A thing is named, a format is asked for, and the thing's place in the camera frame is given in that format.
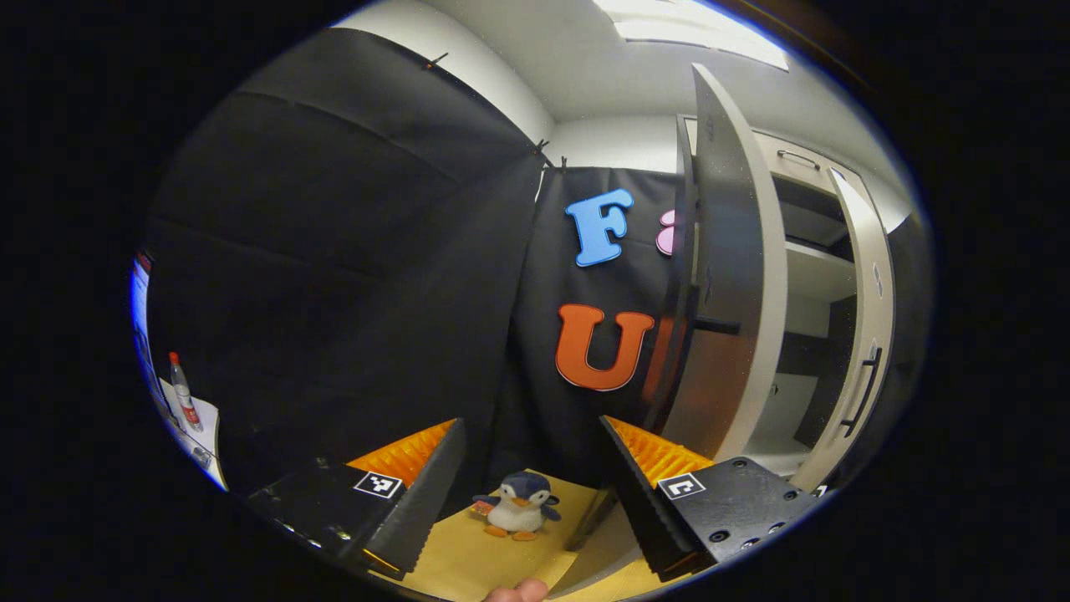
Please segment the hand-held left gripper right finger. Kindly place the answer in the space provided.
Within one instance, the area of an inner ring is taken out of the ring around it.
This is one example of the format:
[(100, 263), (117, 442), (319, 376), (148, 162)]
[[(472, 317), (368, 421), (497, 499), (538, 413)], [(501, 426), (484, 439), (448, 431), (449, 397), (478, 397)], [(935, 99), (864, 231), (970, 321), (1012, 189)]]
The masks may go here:
[(821, 500), (751, 457), (713, 462), (612, 416), (599, 422), (605, 479), (662, 582), (756, 551)]

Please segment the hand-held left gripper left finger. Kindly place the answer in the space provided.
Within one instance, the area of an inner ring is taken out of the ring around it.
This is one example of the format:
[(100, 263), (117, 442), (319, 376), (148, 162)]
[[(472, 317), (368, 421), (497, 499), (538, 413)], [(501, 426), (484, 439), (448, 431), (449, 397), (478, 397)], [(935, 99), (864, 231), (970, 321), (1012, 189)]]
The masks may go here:
[(351, 573), (402, 580), (467, 456), (467, 423), (424, 428), (350, 462), (317, 460), (249, 496), (259, 518)]

